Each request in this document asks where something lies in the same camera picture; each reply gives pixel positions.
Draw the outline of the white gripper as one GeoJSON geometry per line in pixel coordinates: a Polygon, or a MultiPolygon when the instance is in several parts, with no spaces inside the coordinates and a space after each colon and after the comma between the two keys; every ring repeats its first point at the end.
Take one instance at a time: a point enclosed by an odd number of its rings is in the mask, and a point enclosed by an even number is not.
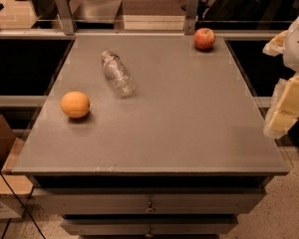
{"type": "MultiPolygon", "coordinates": [[[[289,26],[272,38],[262,52],[276,57],[283,53],[287,68],[299,72],[299,16],[289,26]]],[[[299,73],[289,80],[280,79],[274,88],[270,109],[265,117],[263,133],[278,139],[285,135],[299,119],[299,73]]]]}

